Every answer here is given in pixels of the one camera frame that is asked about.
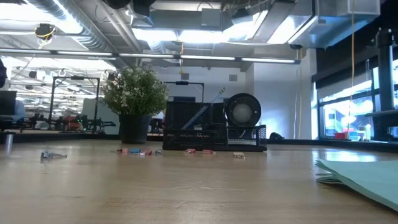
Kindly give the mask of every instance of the white wall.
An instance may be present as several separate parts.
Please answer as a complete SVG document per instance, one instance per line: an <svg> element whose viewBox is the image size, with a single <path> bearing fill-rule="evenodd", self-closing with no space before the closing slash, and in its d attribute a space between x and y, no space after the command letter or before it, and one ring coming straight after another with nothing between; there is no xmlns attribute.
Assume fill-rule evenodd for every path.
<svg viewBox="0 0 398 224"><path fill-rule="evenodd" d="M260 124L267 125L267 137L272 132L277 132L286 139L294 137L296 139L312 139L311 76L316 73L315 57L315 50L308 50L300 65L254 63L253 70L249 68L246 72L245 91L252 94L251 89L254 86L254 96L261 104Z"/></svg>
<svg viewBox="0 0 398 224"><path fill-rule="evenodd" d="M180 68L178 67L154 67L153 69L157 71L158 77L164 82L181 81ZM245 73L240 72L239 68L211 68L208 70L201 67L187 67L183 68L183 72L190 74L189 82L205 84L205 102L212 100L223 87L226 87L226 91L216 102L222 102L223 98L243 93L245 89ZM238 81L230 82L230 74L238 75ZM201 102L201 85L177 86L170 84L169 96L194 96L196 102Z"/></svg>

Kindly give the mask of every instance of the black desk organizer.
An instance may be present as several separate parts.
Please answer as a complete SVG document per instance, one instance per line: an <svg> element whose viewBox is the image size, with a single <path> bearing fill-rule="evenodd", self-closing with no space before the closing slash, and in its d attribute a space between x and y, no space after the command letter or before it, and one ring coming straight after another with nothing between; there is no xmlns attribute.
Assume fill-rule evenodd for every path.
<svg viewBox="0 0 398 224"><path fill-rule="evenodd" d="M208 106L205 112L191 126L182 130L203 106ZM226 127L223 108L223 103L167 102L163 149L267 150L265 125L253 128Z"/></svg>

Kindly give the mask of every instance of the light green paper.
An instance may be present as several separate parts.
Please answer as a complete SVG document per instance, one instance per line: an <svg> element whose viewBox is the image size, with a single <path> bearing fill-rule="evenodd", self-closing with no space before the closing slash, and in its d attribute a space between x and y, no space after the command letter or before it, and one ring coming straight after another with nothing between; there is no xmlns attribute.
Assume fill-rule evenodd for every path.
<svg viewBox="0 0 398 224"><path fill-rule="evenodd" d="M398 211L398 161L340 162L317 160L315 164L331 172L317 181L343 183L357 192Z"/></svg>

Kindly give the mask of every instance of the green leaves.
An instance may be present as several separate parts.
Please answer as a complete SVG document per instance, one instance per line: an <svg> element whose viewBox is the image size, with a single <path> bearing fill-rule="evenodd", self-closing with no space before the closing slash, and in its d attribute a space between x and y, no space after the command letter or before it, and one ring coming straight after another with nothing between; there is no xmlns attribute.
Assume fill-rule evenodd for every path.
<svg viewBox="0 0 398 224"><path fill-rule="evenodd" d="M117 114L155 115L166 108L167 86L150 68L124 68L103 87L105 103Z"/></svg>

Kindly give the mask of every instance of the table surface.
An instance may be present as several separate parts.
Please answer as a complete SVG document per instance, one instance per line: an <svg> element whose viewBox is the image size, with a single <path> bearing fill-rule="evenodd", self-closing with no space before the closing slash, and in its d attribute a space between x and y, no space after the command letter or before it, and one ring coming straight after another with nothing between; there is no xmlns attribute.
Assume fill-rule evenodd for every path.
<svg viewBox="0 0 398 224"><path fill-rule="evenodd" d="M383 161L398 154L316 146L214 155L112 153L119 141L0 146L1 223L397 223L398 213L340 185L316 183L315 160ZM149 142L141 149L159 149ZM48 150L66 159L40 161Z"/></svg>

